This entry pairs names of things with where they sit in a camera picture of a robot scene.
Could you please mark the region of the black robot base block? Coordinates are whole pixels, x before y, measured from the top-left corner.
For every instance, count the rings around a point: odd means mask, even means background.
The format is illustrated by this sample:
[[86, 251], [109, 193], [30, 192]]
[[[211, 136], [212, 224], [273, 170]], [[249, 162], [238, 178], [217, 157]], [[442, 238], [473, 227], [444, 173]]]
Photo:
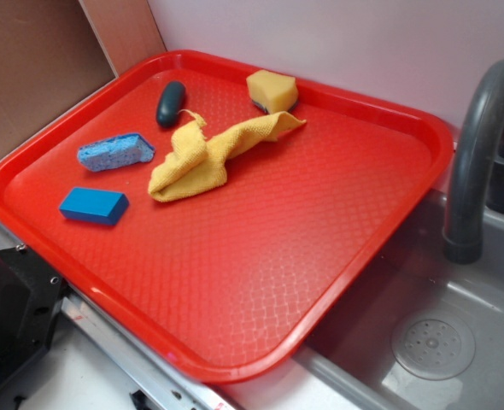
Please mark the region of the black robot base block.
[[33, 249], [0, 250], [0, 392], [50, 349], [66, 288]]

